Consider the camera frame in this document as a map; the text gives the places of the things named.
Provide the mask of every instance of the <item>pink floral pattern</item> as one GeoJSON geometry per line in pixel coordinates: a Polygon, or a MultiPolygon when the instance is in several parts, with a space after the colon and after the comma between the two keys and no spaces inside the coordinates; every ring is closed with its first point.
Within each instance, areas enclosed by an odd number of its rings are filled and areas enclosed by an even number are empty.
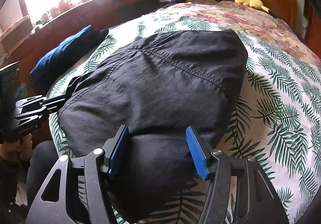
{"type": "Polygon", "coordinates": [[[282,19],[239,5],[235,2],[212,1],[196,4],[197,0],[180,3],[157,13],[162,15],[187,15],[202,18],[208,22],[240,31],[248,36],[256,37],[306,63],[321,67],[320,58],[304,45],[293,33],[290,26],[282,19]]]}

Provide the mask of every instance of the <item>screw head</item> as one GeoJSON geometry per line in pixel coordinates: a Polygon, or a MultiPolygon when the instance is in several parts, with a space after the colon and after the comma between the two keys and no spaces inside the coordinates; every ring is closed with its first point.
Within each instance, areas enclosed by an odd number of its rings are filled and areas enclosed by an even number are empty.
{"type": "Polygon", "coordinates": [[[61,162],[64,162],[64,161],[66,161],[66,160],[68,160],[68,155],[62,155],[62,156],[60,156],[60,158],[59,158],[59,161],[61,161],[61,162]]]}
{"type": "Polygon", "coordinates": [[[94,149],[94,154],[96,155],[102,154],[102,149],[101,148],[94,149]]]}
{"type": "Polygon", "coordinates": [[[254,156],[252,156],[252,155],[248,156],[248,161],[253,162],[255,160],[256,160],[256,158],[254,156]]]}
{"type": "Polygon", "coordinates": [[[216,156],[219,156],[219,155],[222,154],[222,151],[219,150],[219,149],[214,149],[214,150],[212,150],[212,154],[213,154],[213,155],[216,155],[216,156]]]}

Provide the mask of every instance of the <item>cluttered shelf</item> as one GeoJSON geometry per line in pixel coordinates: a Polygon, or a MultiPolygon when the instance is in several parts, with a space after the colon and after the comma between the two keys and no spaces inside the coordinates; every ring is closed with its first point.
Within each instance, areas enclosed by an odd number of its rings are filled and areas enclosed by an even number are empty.
{"type": "Polygon", "coordinates": [[[90,0],[67,10],[47,22],[41,29],[33,31],[18,48],[11,53],[5,53],[0,67],[20,61],[18,69],[23,73],[19,75],[18,84],[24,82],[28,85],[26,95],[36,94],[31,87],[30,71],[41,57],[65,38],[88,25],[95,29],[117,26],[165,4],[159,0],[90,0]]]}

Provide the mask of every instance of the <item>bed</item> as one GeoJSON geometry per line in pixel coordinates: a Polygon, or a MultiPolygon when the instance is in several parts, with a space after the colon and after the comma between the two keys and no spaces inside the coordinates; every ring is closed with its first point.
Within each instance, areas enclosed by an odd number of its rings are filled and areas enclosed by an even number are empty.
{"type": "MultiPolygon", "coordinates": [[[[135,40],[182,30],[234,30],[249,58],[239,100],[217,148],[232,157],[254,155],[290,223],[295,223],[321,185],[321,61],[291,29],[296,0],[264,0],[264,4],[283,19],[230,1],[187,0],[129,21],[111,29],[102,44],[57,79],[48,96],[63,94],[73,77],[88,73],[135,40]]],[[[49,127],[59,155],[73,156],[56,113],[50,115],[49,127]]],[[[195,176],[189,190],[180,191],[139,223],[197,223],[208,185],[195,176]]],[[[232,179],[226,223],[233,221],[235,190],[232,179]]],[[[118,223],[126,223],[115,214],[118,223]]]]}

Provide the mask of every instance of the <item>dark blue clothing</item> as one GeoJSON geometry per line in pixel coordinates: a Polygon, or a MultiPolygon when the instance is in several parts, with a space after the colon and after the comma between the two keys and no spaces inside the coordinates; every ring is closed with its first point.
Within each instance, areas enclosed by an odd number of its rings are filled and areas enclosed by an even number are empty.
{"type": "Polygon", "coordinates": [[[45,95],[55,80],[94,47],[97,47],[108,32],[108,29],[96,30],[89,25],[77,34],[66,38],[59,46],[43,56],[30,72],[34,86],[39,93],[45,95]]]}

